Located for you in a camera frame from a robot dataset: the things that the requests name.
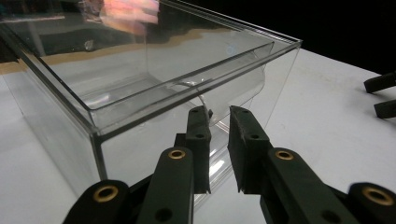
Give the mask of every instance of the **white table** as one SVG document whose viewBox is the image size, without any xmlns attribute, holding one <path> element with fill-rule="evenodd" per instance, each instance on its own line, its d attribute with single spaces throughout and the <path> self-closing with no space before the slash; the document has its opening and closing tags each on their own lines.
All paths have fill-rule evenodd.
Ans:
<svg viewBox="0 0 396 224">
<path fill-rule="evenodd" d="M 298 152 L 322 181 L 347 192 L 372 182 L 396 192 L 396 119 L 374 104 L 396 89 L 368 94 L 377 74 L 300 50 L 265 131 L 275 147 Z M 76 200 L 23 119 L 0 76 L 0 223 L 61 223 Z M 251 106 L 260 121 L 260 95 Z M 265 223 L 259 196 L 228 178 L 194 214 L 194 223 Z"/>
</svg>

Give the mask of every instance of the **clear acrylic box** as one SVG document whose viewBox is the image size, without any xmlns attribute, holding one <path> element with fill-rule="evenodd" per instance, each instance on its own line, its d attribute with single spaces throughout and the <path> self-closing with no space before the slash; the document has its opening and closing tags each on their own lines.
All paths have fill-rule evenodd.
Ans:
<svg viewBox="0 0 396 224">
<path fill-rule="evenodd" d="M 77 196 L 100 179 L 132 185 L 152 174 L 198 105 L 213 112 L 215 189 L 232 171 L 229 106 L 249 108 L 262 94 L 257 116 L 268 120 L 301 46 L 180 1 L 161 1 L 158 17 L 144 36 L 86 22 L 75 11 L 0 24 L 19 58 L 19 71 L 5 80 Z"/>
</svg>

